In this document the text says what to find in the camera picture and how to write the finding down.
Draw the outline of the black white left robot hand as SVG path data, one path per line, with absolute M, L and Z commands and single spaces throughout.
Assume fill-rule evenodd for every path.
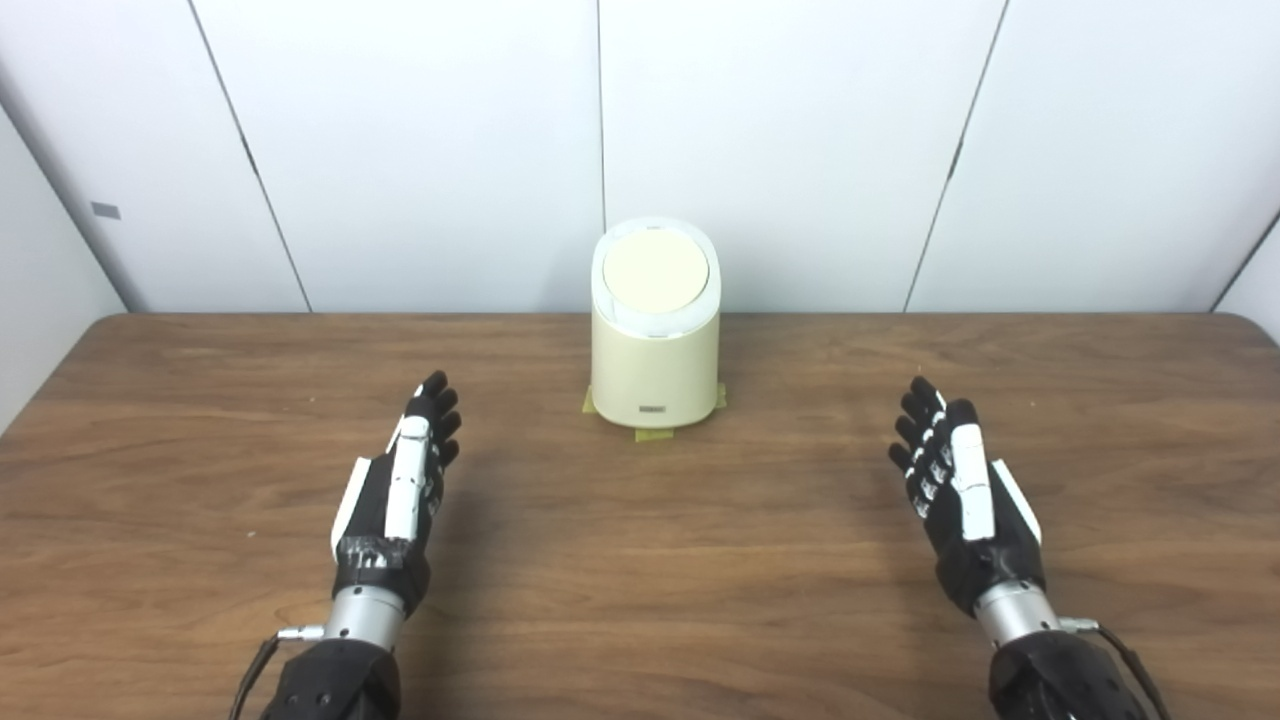
M 330 532 L 333 592 L 388 591 L 411 618 L 431 578 L 426 546 L 458 457 L 460 397 L 436 370 L 411 395 L 385 450 L 357 457 Z

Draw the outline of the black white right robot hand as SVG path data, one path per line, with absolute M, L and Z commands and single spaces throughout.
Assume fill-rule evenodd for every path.
M 911 379 L 888 456 L 936 555 L 948 600 L 973 615 L 997 585 L 1046 589 L 1038 518 L 1001 459 L 989 455 L 975 405 Z

